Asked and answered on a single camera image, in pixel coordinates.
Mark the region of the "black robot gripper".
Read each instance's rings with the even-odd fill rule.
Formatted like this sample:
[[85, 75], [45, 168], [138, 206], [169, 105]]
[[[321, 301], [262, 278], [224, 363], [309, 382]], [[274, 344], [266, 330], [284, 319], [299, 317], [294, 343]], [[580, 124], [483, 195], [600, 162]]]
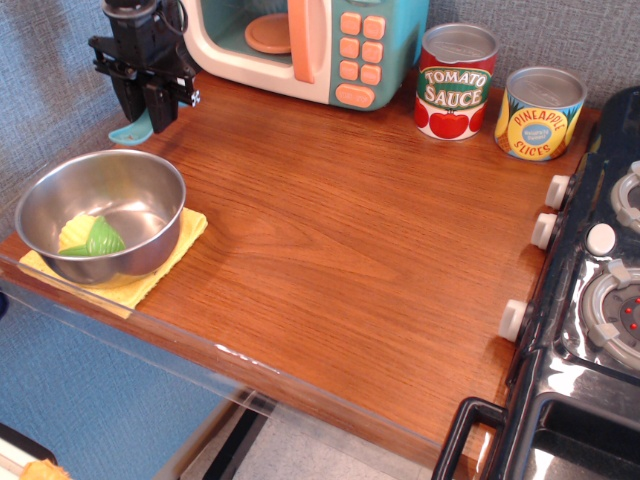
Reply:
[[[112, 35], [93, 36], [98, 72], [111, 76], [123, 113], [134, 122], [145, 111], [153, 131], [162, 133], [177, 118], [179, 106], [195, 107], [200, 91], [193, 80], [199, 67], [186, 49], [189, 26], [181, 1], [103, 1]], [[156, 76], [142, 90], [141, 75]]]

